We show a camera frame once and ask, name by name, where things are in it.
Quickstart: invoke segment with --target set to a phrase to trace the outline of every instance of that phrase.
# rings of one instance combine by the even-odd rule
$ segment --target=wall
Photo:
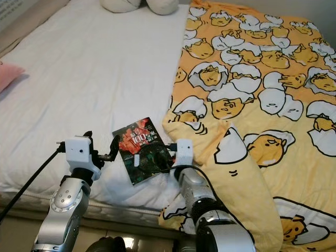
[[[0,32],[38,0],[0,0]]]
[[[189,0],[180,0],[188,4]],[[336,48],[336,0],[215,0],[252,7],[274,16],[299,16],[311,20]]]

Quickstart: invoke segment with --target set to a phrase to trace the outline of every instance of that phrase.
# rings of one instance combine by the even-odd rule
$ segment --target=floor
[[[39,220],[7,217],[0,226],[0,251],[29,252],[40,225]],[[129,252],[171,252],[173,249],[173,241],[169,239],[80,227],[72,252],[85,252],[92,243],[103,236],[123,237]]]

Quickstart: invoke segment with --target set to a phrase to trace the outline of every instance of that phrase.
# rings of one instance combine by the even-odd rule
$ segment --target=yellow blanket
[[[193,140],[258,251],[336,251],[335,95],[336,54],[313,23],[194,0],[163,126]],[[159,221],[194,232],[180,195]]]

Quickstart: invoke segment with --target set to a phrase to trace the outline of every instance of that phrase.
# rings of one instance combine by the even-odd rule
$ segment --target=number 100
[[[141,141],[146,140],[146,135],[145,134],[140,134],[136,135],[135,137],[132,138],[134,143],[140,143]]]

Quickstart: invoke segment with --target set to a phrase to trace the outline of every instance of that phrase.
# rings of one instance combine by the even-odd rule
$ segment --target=black cable
[[[195,169],[195,170],[199,171],[199,172],[203,175],[203,177],[206,179],[206,181],[208,182],[209,187],[210,187],[212,193],[214,194],[216,200],[222,202],[222,201],[219,199],[219,197],[217,196],[217,194],[216,194],[216,192],[215,192],[215,189],[214,189],[214,187],[212,186],[212,184],[211,184],[209,178],[207,177],[207,175],[205,174],[205,172],[203,172],[203,171],[202,171],[200,168],[198,168],[197,166],[190,165],[190,164],[181,164],[181,165],[177,165],[177,166],[170,167],[169,169],[163,169],[163,170],[160,170],[160,171],[153,171],[153,172],[145,171],[145,170],[140,169],[140,168],[138,168],[138,169],[139,169],[140,171],[142,171],[143,173],[160,173],[160,172],[167,172],[167,171],[170,171],[170,170],[173,170],[173,169],[181,169],[181,170],[183,170],[183,169],[185,169],[185,168],[192,168],[192,169]]]
[[[14,198],[10,201],[10,203],[5,207],[5,209],[0,214],[0,224],[4,220],[5,216],[9,212],[9,210],[11,210],[11,208],[13,207],[13,205],[21,197],[21,195],[24,193],[24,191],[27,190],[27,188],[34,181],[34,179],[40,174],[40,172],[50,163],[51,160],[54,159],[54,157],[56,157],[56,155],[58,153],[62,152],[62,148],[63,148],[63,145],[61,144],[61,146],[59,148],[57,148],[57,150],[50,156],[50,158],[48,158],[43,163],[43,165],[41,165],[41,167],[34,173],[33,176],[30,177],[30,179],[27,181],[27,183],[21,188],[21,190],[14,196]]]
[[[140,155],[140,153],[144,150],[144,149],[147,149],[148,147],[151,147],[151,146],[160,146],[160,147],[163,147],[163,148],[165,148],[165,149],[170,149],[171,151],[177,151],[177,150],[172,150],[172,146],[173,146],[174,144],[172,143],[172,144],[170,144],[170,145],[164,145],[164,144],[162,144],[162,143],[148,143],[148,144],[146,144],[146,145],[143,145],[143,146],[141,146],[141,149],[138,151],[138,153],[136,153],[136,154],[138,154],[138,155]]]

